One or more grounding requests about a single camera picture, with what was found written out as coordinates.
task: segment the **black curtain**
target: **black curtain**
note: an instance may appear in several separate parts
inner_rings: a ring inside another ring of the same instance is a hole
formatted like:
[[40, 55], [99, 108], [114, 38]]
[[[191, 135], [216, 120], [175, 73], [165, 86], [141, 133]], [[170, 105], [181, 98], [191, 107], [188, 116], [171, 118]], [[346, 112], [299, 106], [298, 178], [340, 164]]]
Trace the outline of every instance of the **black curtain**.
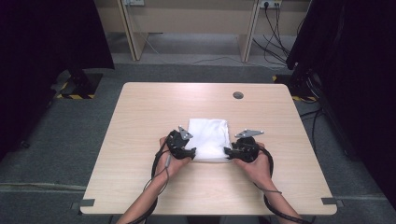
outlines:
[[338, 50], [319, 71], [323, 91], [347, 138], [394, 208], [395, 11], [393, 0], [346, 1]]
[[92, 0], [0, 1], [0, 159], [25, 138], [64, 70], [114, 68]]

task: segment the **person's left hand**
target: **person's left hand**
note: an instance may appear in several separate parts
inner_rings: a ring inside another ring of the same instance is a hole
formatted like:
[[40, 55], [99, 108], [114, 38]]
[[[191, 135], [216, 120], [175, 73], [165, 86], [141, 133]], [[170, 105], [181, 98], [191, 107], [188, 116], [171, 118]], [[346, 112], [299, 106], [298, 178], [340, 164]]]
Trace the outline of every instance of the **person's left hand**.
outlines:
[[[163, 137], [160, 139], [160, 146], [163, 145], [163, 143], [165, 142], [166, 137]], [[183, 168], [185, 165], [187, 165], [190, 161], [191, 158], [184, 158], [182, 160], [178, 160], [176, 159], [174, 156], [172, 156], [172, 154], [169, 151], [168, 146], [165, 144], [163, 151], [166, 151], [163, 153], [163, 155], [160, 157], [160, 160], [158, 161], [158, 165], [157, 168], [155, 170], [155, 175], [157, 175], [159, 172], [161, 172], [163, 170], [163, 168], [165, 168], [165, 164], [166, 164], [166, 160], [168, 158], [168, 156], [171, 157], [169, 166], [168, 166], [168, 174], [169, 174], [169, 178], [172, 178], [172, 176], [175, 176], [178, 171]]]

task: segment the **white towel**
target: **white towel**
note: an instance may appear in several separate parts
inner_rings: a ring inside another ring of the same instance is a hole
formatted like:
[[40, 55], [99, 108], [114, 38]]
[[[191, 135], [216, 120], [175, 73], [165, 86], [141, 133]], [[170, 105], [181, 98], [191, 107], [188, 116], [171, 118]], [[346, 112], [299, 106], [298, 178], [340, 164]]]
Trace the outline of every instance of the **white towel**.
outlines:
[[229, 161], [224, 153], [224, 147], [231, 147], [226, 120], [190, 119], [189, 133], [193, 138], [186, 148], [197, 148], [195, 161]]

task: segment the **round hole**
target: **round hole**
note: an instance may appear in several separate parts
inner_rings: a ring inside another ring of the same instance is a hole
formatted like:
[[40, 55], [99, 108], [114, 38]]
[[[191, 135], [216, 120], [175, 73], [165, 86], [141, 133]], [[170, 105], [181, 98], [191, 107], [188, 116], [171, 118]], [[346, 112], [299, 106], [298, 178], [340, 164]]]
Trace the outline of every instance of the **round hole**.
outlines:
[[236, 91], [233, 93], [233, 98], [240, 100], [240, 99], [244, 98], [244, 93], [242, 93], [240, 91]]

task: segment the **wall outlet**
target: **wall outlet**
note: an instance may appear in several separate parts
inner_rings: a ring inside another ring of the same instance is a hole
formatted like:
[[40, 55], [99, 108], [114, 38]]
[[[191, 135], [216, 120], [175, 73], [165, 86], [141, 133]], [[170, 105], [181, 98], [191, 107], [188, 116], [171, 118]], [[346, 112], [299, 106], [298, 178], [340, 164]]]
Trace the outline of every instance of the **wall outlet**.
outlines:
[[280, 8], [280, 5], [282, 5], [282, 0], [262, 0], [260, 8], [265, 8], [264, 4], [266, 2], [268, 3], [268, 8]]
[[123, 0], [125, 6], [131, 7], [143, 7], [145, 0]]

